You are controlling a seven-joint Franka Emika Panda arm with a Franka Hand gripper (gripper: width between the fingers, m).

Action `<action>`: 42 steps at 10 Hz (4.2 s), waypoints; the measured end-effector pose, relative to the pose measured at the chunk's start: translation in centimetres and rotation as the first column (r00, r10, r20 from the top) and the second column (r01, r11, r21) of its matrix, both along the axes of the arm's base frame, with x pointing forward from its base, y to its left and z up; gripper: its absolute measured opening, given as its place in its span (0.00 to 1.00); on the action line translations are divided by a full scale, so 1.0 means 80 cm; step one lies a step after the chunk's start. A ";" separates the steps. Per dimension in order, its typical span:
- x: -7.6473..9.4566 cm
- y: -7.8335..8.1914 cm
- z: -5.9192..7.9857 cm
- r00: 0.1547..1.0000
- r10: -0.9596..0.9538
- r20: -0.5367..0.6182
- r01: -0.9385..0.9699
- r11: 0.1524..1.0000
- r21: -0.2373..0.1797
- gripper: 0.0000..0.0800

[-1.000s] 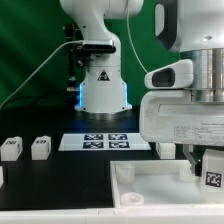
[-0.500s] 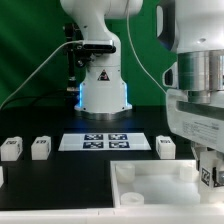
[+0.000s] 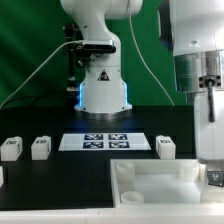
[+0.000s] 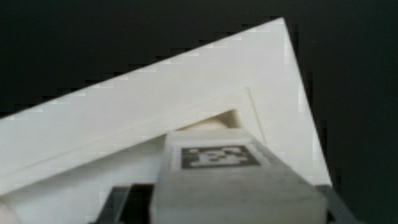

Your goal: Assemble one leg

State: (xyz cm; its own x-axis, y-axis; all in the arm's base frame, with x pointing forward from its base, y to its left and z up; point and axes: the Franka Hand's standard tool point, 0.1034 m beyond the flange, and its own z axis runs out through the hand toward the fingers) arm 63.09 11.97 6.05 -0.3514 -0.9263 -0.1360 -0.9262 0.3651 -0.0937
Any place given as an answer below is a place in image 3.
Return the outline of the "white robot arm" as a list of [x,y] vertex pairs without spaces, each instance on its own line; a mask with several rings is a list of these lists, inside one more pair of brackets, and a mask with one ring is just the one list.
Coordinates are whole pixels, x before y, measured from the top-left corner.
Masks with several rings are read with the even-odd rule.
[[[77,59],[86,68],[78,111],[115,115],[131,108],[121,78],[121,42],[107,19],[137,14],[143,0],[60,0],[81,29]],[[176,89],[193,100],[202,164],[224,164],[224,0],[164,0],[160,39],[173,53]]]

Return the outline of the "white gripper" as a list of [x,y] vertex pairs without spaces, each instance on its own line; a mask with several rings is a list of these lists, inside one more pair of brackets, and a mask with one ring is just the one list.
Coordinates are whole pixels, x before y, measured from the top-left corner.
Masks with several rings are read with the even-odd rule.
[[194,99],[195,148],[204,164],[224,164],[224,91],[214,91],[214,121],[209,121],[208,94]]

